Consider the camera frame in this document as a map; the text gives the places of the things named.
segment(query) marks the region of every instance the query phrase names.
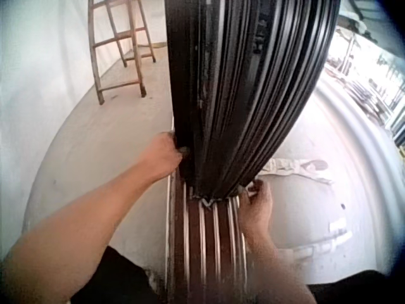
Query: black pants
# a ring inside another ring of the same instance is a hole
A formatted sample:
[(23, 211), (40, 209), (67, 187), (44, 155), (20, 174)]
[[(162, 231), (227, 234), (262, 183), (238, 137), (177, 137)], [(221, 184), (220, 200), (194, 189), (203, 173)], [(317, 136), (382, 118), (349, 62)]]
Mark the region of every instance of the black pants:
[(72, 304), (161, 303), (142, 268), (107, 247), (91, 280), (72, 299)]
[[(318, 304), (382, 303), (391, 298), (384, 275), (368, 270), (336, 283), (308, 286)], [(107, 247), (91, 280), (71, 299), (72, 304), (161, 303), (142, 268)]]

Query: hand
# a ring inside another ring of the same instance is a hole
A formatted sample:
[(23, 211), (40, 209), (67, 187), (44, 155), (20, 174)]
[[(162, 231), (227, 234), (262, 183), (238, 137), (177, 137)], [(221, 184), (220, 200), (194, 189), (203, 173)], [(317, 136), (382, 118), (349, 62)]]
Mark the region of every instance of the hand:
[(153, 182), (156, 182), (176, 170), (186, 150), (187, 148), (176, 149), (173, 134), (162, 132), (156, 135), (142, 152), (138, 164), (142, 165)]
[(239, 195), (238, 211), (239, 227), (248, 243), (254, 244), (270, 239), (268, 226), (270, 223), (273, 200), (270, 185), (262, 180), (255, 180), (249, 191), (255, 192), (248, 197), (247, 191)]

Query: ladder leg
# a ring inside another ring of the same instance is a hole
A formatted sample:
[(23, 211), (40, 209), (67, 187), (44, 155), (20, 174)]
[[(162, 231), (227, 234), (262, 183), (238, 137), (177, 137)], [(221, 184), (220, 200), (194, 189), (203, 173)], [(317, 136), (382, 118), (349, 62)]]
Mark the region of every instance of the ladder leg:
[(145, 86), (144, 86), (144, 78), (142, 76), (142, 71), (140, 70), (140, 58), (139, 58), (139, 53), (138, 53), (138, 43), (137, 43), (137, 36), (135, 33), (135, 25), (134, 25), (131, 0), (127, 0), (127, 8), (128, 8), (129, 26), (130, 26), (131, 38), (132, 38), (132, 47), (134, 48), (134, 60), (135, 60), (135, 66), (137, 68), (137, 74), (138, 74), (138, 80), (139, 80), (140, 95), (142, 97), (145, 97), (146, 90), (145, 90)]
[[(108, 1), (106, 1), (106, 9), (107, 9), (107, 14), (108, 14), (109, 24), (111, 24), (111, 28), (113, 29), (114, 38), (117, 38), (118, 35), (116, 33), (116, 27), (115, 27), (115, 23), (114, 23), (114, 19), (113, 19), (113, 14), (111, 12), (111, 6), (110, 6)], [(118, 51), (120, 52), (122, 63), (124, 64), (124, 67), (126, 68), (127, 67), (127, 61), (124, 58), (124, 53), (122, 51), (120, 41), (117, 41), (116, 45), (118, 46)]]
[(89, 12), (88, 12), (88, 29), (89, 29), (89, 45), (90, 45), (90, 58), (91, 58), (91, 67), (93, 69), (94, 76), (94, 86), (96, 87), (97, 97), (99, 99), (99, 104), (104, 103), (103, 93), (100, 91), (101, 81), (99, 75), (99, 68), (97, 65), (97, 55), (94, 48), (94, 14), (93, 14), (93, 0), (89, 0)]
[(145, 32), (146, 32), (147, 43), (148, 43), (148, 45), (149, 45), (149, 49), (151, 50), (152, 59), (153, 59), (153, 62), (156, 62), (156, 58), (155, 58), (155, 56), (154, 56), (153, 47), (152, 47), (152, 42), (151, 42), (151, 36), (149, 35), (149, 29), (148, 29), (147, 24), (146, 24), (145, 12), (144, 12), (144, 8), (143, 8), (143, 6), (142, 6), (142, 1), (141, 1), (141, 0), (138, 0), (138, 5), (139, 5), (139, 10), (140, 10), (140, 15), (142, 16), (142, 22), (144, 23), (144, 28), (145, 28)]

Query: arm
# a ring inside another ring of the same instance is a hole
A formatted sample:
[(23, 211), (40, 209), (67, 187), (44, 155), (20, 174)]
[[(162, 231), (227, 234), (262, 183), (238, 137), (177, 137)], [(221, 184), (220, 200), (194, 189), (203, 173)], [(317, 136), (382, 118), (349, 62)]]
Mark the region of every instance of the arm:
[(132, 205), (181, 160), (172, 135), (161, 133), (133, 167), (40, 222), (4, 261), (6, 295), (16, 303), (66, 303), (90, 280)]
[(263, 303), (316, 303), (309, 289), (277, 258), (277, 249), (268, 232), (273, 206), (270, 185), (254, 182), (255, 195), (240, 195), (239, 225), (252, 251), (256, 288)]

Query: black metal profile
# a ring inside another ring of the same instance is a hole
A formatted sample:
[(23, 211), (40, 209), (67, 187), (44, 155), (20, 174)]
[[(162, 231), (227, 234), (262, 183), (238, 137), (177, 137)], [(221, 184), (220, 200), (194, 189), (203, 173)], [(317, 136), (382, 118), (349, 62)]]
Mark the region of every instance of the black metal profile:
[(196, 194), (231, 195), (274, 154), (322, 71), (339, 4), (166, 0), (175, 129)]

